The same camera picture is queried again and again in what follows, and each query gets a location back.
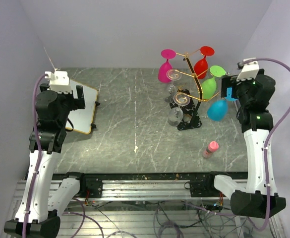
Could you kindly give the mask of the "red wine glass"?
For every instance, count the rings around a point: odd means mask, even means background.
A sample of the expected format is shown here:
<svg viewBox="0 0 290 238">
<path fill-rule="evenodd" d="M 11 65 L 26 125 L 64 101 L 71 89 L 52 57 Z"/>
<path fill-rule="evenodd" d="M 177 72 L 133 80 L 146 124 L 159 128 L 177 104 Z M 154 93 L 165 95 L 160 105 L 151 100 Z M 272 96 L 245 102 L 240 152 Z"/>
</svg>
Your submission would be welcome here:
<svg viewBox="0 0 290 238">
<path fill-rule="evenodd" d="M 203 56 L 203 58 L 195 64 L 194 71 L 197 74 L 198 79 L 204 79 L 206 77 L 208 70 L 208 63 L 206 57 L 212 56 L 215 53 L 215 51 L 210 46 L 202 46 L 200 48 L 200 53 Z"/>
</svg>

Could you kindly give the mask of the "clear glass front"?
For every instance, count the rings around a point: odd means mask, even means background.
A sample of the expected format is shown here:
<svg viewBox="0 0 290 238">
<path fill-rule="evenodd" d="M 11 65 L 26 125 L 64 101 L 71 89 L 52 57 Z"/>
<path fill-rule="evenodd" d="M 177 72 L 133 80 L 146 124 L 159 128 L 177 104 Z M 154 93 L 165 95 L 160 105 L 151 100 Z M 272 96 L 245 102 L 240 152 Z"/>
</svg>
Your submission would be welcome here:
<svg viewBox="0 0 290 238">
<path fill-rule="evenodd" d="M 183 92 L 177 92 L 174 95 L 174 103 L 176 104 L 176 107 L 170 110 L 168 114 L 168 123 L 171 126 L 178 126 L 182 122 L 184 116 L 181 107 L 190 103 L 190 97 Z"/>
</svg>

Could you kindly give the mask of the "green wine glass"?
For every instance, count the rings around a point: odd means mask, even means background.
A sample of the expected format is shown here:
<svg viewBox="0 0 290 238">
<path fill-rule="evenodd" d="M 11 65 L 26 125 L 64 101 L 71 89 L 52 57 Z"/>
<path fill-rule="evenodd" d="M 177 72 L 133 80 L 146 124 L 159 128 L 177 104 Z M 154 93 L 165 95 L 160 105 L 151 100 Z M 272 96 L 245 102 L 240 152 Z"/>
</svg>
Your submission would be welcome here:
<svg viewBox="0 0 290 238">
<path fill-rule="evenodd" d="M 210 100 L 215 95 L 217 90 L 216 78 L 221 78 L 226 74 L 226 71 L 218 65 L 211 66 L 209 72 L 211 78 L 202 83 L 203 100 Z"/>
</svg>

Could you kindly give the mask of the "magenta wine glass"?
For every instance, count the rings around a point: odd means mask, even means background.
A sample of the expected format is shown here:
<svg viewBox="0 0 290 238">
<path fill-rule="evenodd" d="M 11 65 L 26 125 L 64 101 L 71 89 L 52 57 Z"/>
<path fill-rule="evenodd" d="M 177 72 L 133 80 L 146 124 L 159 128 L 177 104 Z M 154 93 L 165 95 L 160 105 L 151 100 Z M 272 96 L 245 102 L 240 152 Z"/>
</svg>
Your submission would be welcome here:
<svg viewBox="0 0 290 238">
<path fill-rule="evenodd" d="M 169 60 L 176 57 L 176 52 L 172 49 L 164 49 L 161 51 L 161 56 L 166 60 L 159 68 L 158 80 L 161 83 L 170 83 L 171 80 L 167 77 L 167 72 L 173 67 Z"/>
</svg>

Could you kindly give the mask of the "blue wine glass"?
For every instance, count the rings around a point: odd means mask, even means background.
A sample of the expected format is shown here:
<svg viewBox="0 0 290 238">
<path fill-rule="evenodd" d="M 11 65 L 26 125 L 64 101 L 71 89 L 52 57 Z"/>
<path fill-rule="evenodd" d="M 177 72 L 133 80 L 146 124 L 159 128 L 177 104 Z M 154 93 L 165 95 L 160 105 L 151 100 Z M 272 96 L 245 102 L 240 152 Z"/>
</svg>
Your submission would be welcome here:
<svg viewBox="0 0 290 238">
<path fill-rule="evenodd" d="M 229 103 L 237 99 L 232 97 L 232 88 L 227 88 L 227 96 L 214 102 L 207 111 L 207 116 L 213 121 L 221 121 L 229 110 Z"/>
</svg>

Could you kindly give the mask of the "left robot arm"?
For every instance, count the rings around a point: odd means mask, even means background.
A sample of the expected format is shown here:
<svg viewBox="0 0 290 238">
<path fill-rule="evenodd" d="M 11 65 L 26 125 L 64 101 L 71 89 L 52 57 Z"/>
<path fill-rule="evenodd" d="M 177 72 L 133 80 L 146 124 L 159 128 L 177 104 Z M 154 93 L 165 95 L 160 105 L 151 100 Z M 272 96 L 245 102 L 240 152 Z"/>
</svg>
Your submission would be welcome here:
<svg viewBox="0 0 290 238">
<path fill-rule="evenodd" d="M 23 198 L 15 217 L 4 225 L 4 232 L 14 238 L 55 238 L 60 217 L 72 198 L 87 192 L 82 173 L 67 173 L 57 191 L 49 196 L 51 182 L 67 129 L 71 111 L 85 108 L 83 87 L 77 97 L 71 90 L 56 92 L 41 84 L 34 97 L 34 126 L 29 144 L 29 171 Z"/>
</svg>

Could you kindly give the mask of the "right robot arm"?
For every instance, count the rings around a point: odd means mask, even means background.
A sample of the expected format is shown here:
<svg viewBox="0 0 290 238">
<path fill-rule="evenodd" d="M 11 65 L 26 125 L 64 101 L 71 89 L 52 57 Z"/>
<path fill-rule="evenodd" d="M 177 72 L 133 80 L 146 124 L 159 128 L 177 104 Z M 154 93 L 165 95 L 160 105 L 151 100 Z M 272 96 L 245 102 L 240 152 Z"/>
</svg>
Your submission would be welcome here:
<svg viewBox="0 0 290 238">
<path fill-rule="evenodd" d="M 274 123 L 267 110 L 276 82 L 261 73 L 246 80 L 239 80 L 236 75 L 223 76 L 221 81 L 221 95 L 226 96 L 231 88 L 232 97 L 240 103 L 236 117 L 247 149 L 247 184 L 243 187 L 222 173 L 205 183 L 205 192 L 210 196 L 223 193 L 230 200 L 234 215 L 270 218 L 286 207 L 273 176 L 270 137 Z"/>
</svg>

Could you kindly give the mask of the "clear glass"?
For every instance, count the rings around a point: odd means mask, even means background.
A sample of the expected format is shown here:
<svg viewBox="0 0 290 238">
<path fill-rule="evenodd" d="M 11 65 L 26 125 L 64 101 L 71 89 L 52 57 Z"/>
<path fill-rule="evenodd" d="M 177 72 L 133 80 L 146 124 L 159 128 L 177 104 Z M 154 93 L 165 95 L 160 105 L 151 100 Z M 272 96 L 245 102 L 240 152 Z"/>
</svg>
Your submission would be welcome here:
<svg viewBox="0 0 290 238">
<path fill-rule="evenodd" d="M 178 126 L 182 122 L 184 116 L 181 107 L 190 103 L 190 97 L 183 92 L 177 92 L 174 95 L 174 103 L 176 104 L 176 107 L 170 110 L 168 114 L 168 123 L 171 126 Z"/>
<path fill-rule="evenodd" d="M 169 95 L 164 100 L 167 103 L 171 103 L 174 100 L 174 95 L 177 93 L 177 88 L 175 87 L 174 82 L 181 79 L 181 72 L 177 69 L 170 69 L 167 71 L 166 76 L 171 80 L 171 83 L 167 86 L 167 92 Z"/>
</svg>

